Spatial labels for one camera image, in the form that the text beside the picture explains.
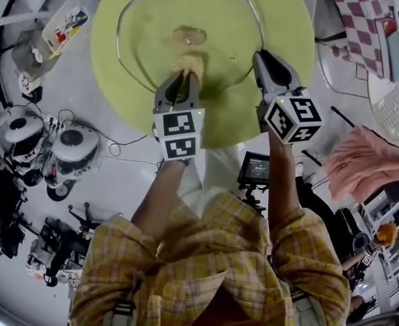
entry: green round table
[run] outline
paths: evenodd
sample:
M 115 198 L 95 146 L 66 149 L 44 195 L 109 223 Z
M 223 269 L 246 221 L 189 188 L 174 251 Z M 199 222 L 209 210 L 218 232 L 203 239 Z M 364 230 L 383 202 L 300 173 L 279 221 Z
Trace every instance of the green round table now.
M 102 0 L 92 27 L 92 64 L 104 95 L 127 123 L 151 135 L 154 93 L 133 79 L 117 59 L 118 18 L 131 0 Z M 265 49 L 281 56 L 307 85 L 314 67 L 314 32 L 303 0 L 250 0 L 259 14 Z M 206 42 L 173 41 L 181 26 L 201 29 Z M 256 106 L 261 100 L 252 55 L 261 46 L 244 0 L 140 0 L 123 19 L 119 34 L 123 63 L 142 83 L 159 86 L 183 54 L 204 59 L 200 106 L 206 109 L 203 148 L 235 145 L 257 136 Z

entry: metal frame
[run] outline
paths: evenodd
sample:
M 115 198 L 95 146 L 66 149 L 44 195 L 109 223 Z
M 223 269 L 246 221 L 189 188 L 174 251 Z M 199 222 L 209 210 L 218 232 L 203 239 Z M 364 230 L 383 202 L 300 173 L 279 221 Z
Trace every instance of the metal frame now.
M 148 87 L 148 85 L 142 83 L 135 75 L 133 75 L 132 72 L 130 72 L 130 70 L 127 68 L 127 66 L 125 66 L 125 64 L 122 62 L 121 60 L 121 55 L 120 55 L 120 51 L 119 51 L 119 32 L 121 30 L 121 21 L 123 19 L 123 15 L 132 7 L 132 5 L 134 5 L 134 3 L 136 3 L 139 0 L 131 0 L 131 2 L 129 2 L 126 6 L 124 6 L 124 8 L 121 11 L 121 14 L 119 15 L 118 18 L 118 24 L 117 24 L 117 36 L 116 36 L 116 45 L 117 45 L 117 58 L 119 63 L 121 64 L 121 66 L 124 68 L 124 70 L 126 70 L 128 72 L 128 74 L 136 81 L 138 82 L 142 87 L 144 87 L 145 89 L 149 90 L 150 92 L 155 92 L 156 88 L 150 88 Z M 259 15 L 257 14 L 257 11 L 255 10 L 253 4 L 251 3 L 250 0 L 245 0 L 246 4 L 248 5 L 249 9 L 252 12 L 252 15 L 254 16 L 255 22 L 256 22 L 256 26 L 259 32 L 259 36 L 260 36 L 260 40 L 261 40 L 261 49 L 264 48 L 264 44 L 265 44 L 265 37 L 264 37 L 264 32 L 263 32 L 263 27 L 261 26 L 261 22 L 260 22 L 260 18 Z M 252 67 L 249 69 L 248 73 L 237 83 L 235 83 L 234 85 L 226 88 L 225 90 L 228 90 L 240 83 L 242 83 L 250 74 L 250 72 L 252 71 Z
M 24 20 L 32 20 L 32 19 L 42 19 L 42 18 L 51 18 L 53 16 L 53 12 L 31 12 L 27 14 L 16 14 L 13 16 L 6 16 L 0 18 L 0 26 L 23 22 Z
M 398 322 L 399 312 L 386 312 L 384 314 L 375 315 L 371 318 L 352 323 L 349 326 L 374 326 L 374 325 L 387 325 L 386 321 Z

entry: hand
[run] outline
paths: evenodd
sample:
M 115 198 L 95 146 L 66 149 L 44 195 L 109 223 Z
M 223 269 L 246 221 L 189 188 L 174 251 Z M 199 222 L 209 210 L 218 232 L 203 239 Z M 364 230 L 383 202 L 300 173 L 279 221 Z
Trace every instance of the hand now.
M 283 144 L 270 127 L 268 127 L 267 133 L 269 135 L 270 156 L 285 157 L 294 162 L 291 145 Z
M 163 160 L 159 171 L 162 168 L 186 168 L 190 163 L 190 160 Z
M 374 240 L 370 244 L 368 244 L 365 249 L 369 255 L 372 255 L 373 253 L 375 253 L 381 249 L 381 243 Z

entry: black chair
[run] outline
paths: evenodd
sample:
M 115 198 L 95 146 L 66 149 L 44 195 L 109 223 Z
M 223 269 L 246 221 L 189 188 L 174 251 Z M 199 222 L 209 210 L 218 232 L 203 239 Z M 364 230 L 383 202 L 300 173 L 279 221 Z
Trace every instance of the black chair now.
M 26 188 L 19 189 L 14 176 L 7 170 L 0 170 L 0 254 L 12 258 L 17 256 L 18 245 L 24 234 L 18 227 L 18 210 L 27 201 L 23 195 Z
M 96 228 L 99 225 L 101 225 L 102 222 L 101 221 L 97 221 L 97 222 L 92 221 L 91 213 L 90 213 L 90 203 L 85 203 L 84 206 L 85 206 L 85 219 L 80 217 L 77 214 L 74 214 L 74 212 L 73 212 L 74 206 L 73 205 L 69 205 L 69 213 L 75 219 L 77 219 L 83 227 L 85 227 L 85 228 L 87 228 L 89 230 L 96 230 Z

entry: black stand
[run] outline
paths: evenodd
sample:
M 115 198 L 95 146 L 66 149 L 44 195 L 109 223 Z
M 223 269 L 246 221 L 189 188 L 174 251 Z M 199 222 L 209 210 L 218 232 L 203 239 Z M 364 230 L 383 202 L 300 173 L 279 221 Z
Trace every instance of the black stand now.
M 252 192 L 255 191 L 258 187 L 255 185 L 240 185 L 239 189 L 246 189 L 246 199 L 242 199 L 242 202 L 249 205 L 250 207 L 254 208 L 254 210 L 261 215 L 261 212 L 266 210 L 264 206 L 259 206 L 259 200 L 256 200 L 255 197 L 252 195 Z M 261 191 L 265 191 L 268 189 L 269 186 L 265 186 L 264 188 L 258 188 Z

